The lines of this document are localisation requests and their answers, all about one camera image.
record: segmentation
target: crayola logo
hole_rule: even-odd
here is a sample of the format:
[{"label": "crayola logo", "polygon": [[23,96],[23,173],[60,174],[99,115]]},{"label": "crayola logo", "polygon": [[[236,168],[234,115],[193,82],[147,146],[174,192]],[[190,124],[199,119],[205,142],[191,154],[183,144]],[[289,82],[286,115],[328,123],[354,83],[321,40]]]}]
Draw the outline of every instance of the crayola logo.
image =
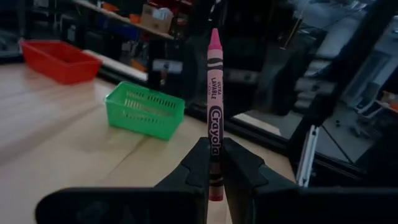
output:
[{"label": "crayola logo", "polygon": [[209,137],[211,143],[211,155],[220,154],[223,134],[223,111],[219,106],[212,106],[209,110]]}]

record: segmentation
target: chair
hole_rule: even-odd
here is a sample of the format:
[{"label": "chair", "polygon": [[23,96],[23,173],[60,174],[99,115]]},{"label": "chair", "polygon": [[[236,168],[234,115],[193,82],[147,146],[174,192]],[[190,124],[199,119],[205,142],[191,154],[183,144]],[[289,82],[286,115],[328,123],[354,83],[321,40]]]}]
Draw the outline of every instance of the chair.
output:
[{"label": "chair", "polygon": [[358,124],[358,121],[366,121],[369,123],[375,115],[382,110],[380,104],[377,103],[380,89],[381,86],[379,84],[369,82],[361,96],[349,105],[349,107],[356,113],[357,119],[355,119],[354,122],[350,120],[346,124],[341,123],[340,120],[336,120],[336,126],[348,126],[356,137],[364,136],[365,138],[370,138],[368,131]]}]

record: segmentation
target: floor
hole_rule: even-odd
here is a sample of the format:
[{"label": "floor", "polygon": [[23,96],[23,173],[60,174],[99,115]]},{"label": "floor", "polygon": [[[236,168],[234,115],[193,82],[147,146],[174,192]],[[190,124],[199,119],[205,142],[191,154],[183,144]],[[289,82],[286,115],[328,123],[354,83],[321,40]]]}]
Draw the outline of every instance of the floor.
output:
[{"label": "floor", "polygon": [[[302,116],[297,113],[290,113],[285,117],[279,117],[271,114],[262,114],[257,111],[249,111],[248,115],[279,128],[281,135],[287,139],[291,137],[302,119]],[[358,160],[372,145],[372,140],[357,138],[351,133],[349,127],[341,126],[337,128],[335,125],[337,119],[340,119],[344,123],[344,121],[356,119],[354,116],[355,114],[345,105],[338,105],[333,117],[326,120],[320,128],[317,152],[341,159],[345,162],[355,162]]]}]

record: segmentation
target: cardboard box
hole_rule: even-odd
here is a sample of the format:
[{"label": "cardboard box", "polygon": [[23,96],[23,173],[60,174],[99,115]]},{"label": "cardboard box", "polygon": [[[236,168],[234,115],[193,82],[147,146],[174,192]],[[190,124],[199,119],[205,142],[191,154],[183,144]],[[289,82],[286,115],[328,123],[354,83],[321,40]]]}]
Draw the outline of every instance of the cardboard box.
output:
[{"label": "cardboard box", "polygon": [[142,8],[141,25],[162,33],[168,33],[172,24],[172,13],[157,9],[147,4]]}]

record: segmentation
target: crayon wrapper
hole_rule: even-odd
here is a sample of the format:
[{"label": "crayon wrapper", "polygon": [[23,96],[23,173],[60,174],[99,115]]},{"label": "crayon wrapper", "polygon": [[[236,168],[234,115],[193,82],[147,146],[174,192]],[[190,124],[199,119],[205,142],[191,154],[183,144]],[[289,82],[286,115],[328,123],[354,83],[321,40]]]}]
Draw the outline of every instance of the crayon wrapper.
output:
[{"label": "crayon wrapper", "polygon": [[208,51],[207,123],[211,144],[211,161],[218,162],[224,132],[222,50]]},{"label": "crayon wrapper", "polygon": [[223,199],[223,178],[220,171],[220,151],[223,145],[223,51],[208,51],[207,71],[207,119],[211,147],[209,200]]}]

